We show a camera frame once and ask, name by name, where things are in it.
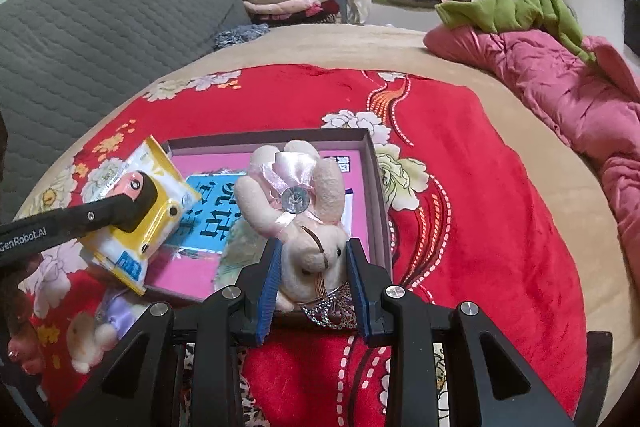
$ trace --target beige mattress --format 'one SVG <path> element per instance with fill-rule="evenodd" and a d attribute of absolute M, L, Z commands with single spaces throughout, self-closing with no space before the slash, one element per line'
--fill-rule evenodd
<path fill-rule="evenodd" d="M 618 243 L 616 222 L 600 185 L 580 158 L 498 80 L 430 55 L 422 45 L 422 36 L 420 32 L 382 26 L 276 28 L 257 41 L 208 55 L 162 80 L 264 64 L 297 63 L 323 68 L 402 71 L 472 89 L 504 142 L 520 155 L 574 256 L 588 328 L 613 333 L 614 354 L 604 418 L 640 362 L 640 321 L 638 298 Z M 102 123 L 87 133 L 65 157 L 80 150 L 101 126 Z M 57 165 L 53 165 L 35 190 L 46 186 L 57 171 Z"/>

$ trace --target stack of folded bedding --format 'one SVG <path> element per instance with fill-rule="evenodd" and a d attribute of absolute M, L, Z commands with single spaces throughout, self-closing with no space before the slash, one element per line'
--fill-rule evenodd
<path fill-rule="evenodd" d="M 254 24 L 287 26 L 335 23 L 340 7 L 333 0 L 243 0 Z"/>

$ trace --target leopard print fabric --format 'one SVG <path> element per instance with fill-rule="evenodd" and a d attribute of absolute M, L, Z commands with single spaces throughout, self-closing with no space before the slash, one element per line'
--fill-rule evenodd
<path fill-rule="evenodd" d="M 180 411 L 180 427 L 190 427 L 191 410 L 191 377 L 193 376 L 194 344 L 187 344 L 184 355 L 184 378 L 182 380 L 182 402 Z M 271 427 L 264 417 L 262 409 L 255 403 L 255 398 L 249 389 L 249 382 L 242 376 L 242 367 L 246 349 L 238 349 L 238 372 L 240 374 L 240 395 L 242 397 L 242 412 L 246 427 Z"/>

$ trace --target qr code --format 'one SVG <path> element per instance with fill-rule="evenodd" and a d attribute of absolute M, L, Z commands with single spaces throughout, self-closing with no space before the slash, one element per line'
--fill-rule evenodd
<path fill-rule="evenodd" d="M 336 161 L 336 163 L 338 164 L 338 167 L 340 167 L 340 171 L 351 172 L 348 156 L 331 156 L 331 158 Z"/>

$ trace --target pink book cover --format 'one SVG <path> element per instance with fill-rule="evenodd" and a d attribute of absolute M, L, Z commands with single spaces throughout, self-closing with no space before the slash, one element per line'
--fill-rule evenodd
<path fill-rule="evenodd" d="M 351 237 L 362 242 L 369 257 L 367 211 L 364 200 L 364 182 L 359 151 L 321 151 L 322 157 L 332 156 L 340 165 L 347 192 L 351 199 Z M 171 160 L 184 178 L 193 174 L 239 172 L 247 168 L 249 153 L 223 153 L 202 155 L 175 155 Z M 163 245 L 148 267 L 145 285 L 173 295 L 186 296 L 198 301 L 213 293 L 219 253 L 194 251 Z"/>

